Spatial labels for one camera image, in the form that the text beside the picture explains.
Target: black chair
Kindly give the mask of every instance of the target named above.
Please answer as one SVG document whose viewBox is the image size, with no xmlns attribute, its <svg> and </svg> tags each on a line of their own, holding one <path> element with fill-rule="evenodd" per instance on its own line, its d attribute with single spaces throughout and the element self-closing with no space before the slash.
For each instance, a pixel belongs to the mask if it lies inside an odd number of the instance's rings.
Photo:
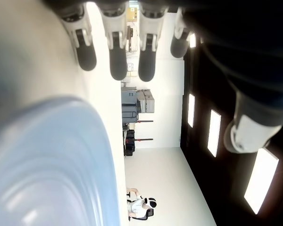
<svg viewBox="0 0 283 226">
<path fill-rule="evenodd" d="M 154 209 L 147 209 L 146 215 L 143 218 L 132 218 L 135 220 L 148 220 L 148 217 L 152 217 L 154 215 Z"/>
</svg>

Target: ceiling light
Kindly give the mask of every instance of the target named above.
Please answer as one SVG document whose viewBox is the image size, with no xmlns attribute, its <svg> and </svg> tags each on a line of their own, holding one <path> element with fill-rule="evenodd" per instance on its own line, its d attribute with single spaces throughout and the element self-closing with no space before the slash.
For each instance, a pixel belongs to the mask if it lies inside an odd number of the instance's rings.
<svg viewBox="0 0 283 226">
<path fill-rule="evenodd" d="M 191 34 L 190 36 L 190 48 L 196 47 L 196 37 L 195 34 Z"/>
<path fill-rule="evenodd" d="M 259 149 L 249 185 L 244 195 L 245 200 L 255 214 L 258 214 L 265 199 L 278 162 L 279 159 L 268 150 L 264 148 Z"/>
<path fill-rule="evenodd" d="M 188 124 L 193 128 L 194 125 L 194 107 L 195 107 L 195 97 L 189 95 L 189 109 L 188 109 Z"/>
<path fill-rule="evenodd" d="M 217 155 L 220 121 L 221 115 L 212 110 L 208 134 L 208 150 L 213 154 L 214 157 Z"/>
</svg>

